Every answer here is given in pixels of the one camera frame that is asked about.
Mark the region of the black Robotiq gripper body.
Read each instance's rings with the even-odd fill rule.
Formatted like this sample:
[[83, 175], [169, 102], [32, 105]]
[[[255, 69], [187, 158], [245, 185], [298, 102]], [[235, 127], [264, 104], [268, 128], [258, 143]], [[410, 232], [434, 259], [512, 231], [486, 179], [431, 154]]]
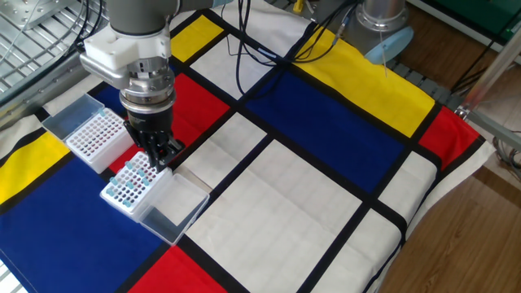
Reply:
[[131, 111], [127, 111], [127, 114], [128, 120], [125, 122], [125, 127], [134, 138], [140, 133], [163, 133], [173, 136], [172, 108], [152, 114], [142, 114]]

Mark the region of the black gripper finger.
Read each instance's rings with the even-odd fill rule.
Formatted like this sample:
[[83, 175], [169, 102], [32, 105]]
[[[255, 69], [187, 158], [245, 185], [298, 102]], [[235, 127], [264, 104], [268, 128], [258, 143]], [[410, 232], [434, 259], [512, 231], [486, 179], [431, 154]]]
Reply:
[[161, 132], [157, 134], [156, 171], [162, 172], [185, 148], [185, 144], [173, 137], [172, 133]]
[[124, 127], [133, 139], [134, 144], [142, 148], [148, 155], [149, 165], [155, 167], [157, 170], [161, 170], [160, 167], [160, 142], [157, 132], [145, 132], [142, 130], [135, 129], [128, 120], [124, 122]]

